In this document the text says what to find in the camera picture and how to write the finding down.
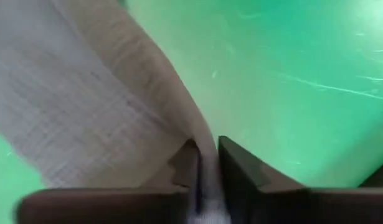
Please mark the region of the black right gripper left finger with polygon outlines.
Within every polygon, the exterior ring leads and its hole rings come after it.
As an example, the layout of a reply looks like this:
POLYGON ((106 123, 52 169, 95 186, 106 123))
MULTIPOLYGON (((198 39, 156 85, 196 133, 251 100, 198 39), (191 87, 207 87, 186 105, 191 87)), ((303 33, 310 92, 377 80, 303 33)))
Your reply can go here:
POLYGON ((201 154, 192 139, 139 187, 38 190, 20 199, 18 224, 177 224, 201 209, 201 154))

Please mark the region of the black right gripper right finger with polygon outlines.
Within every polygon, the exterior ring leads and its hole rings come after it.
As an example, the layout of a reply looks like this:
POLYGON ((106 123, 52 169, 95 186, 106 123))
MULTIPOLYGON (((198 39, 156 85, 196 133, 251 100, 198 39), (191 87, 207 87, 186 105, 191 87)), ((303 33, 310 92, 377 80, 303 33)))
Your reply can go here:
POLYGON ((307 187, 227 136, 218 151, 232 223, 383 223, 383 165, 357 188, 307 187))

